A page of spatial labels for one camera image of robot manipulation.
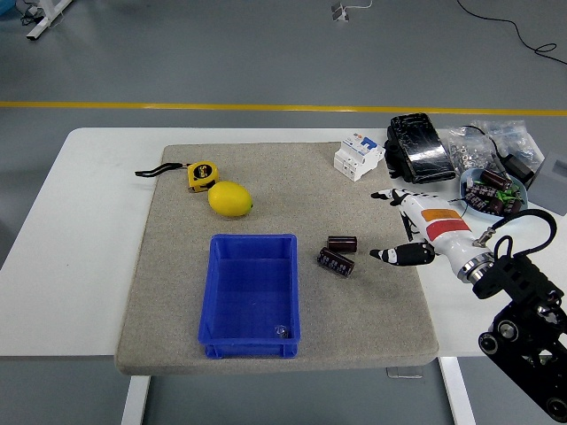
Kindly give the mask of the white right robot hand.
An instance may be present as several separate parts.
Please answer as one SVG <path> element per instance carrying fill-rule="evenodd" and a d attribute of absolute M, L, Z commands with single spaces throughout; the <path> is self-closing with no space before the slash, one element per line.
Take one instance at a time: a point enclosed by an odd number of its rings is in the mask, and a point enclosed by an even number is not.
<path fill-rule="evenodd" d="M 441 254 L 463 282 L 471 280 L 475 269 L 493 261 L 490 249 L 477 244 L 467 223 L 444 198 L 407 189 L 384 189 L 371 196 L 399 208 L 409 239 L 406 245 L 373 250 L 371 256 L 396 266 L 417 266 Z"/>

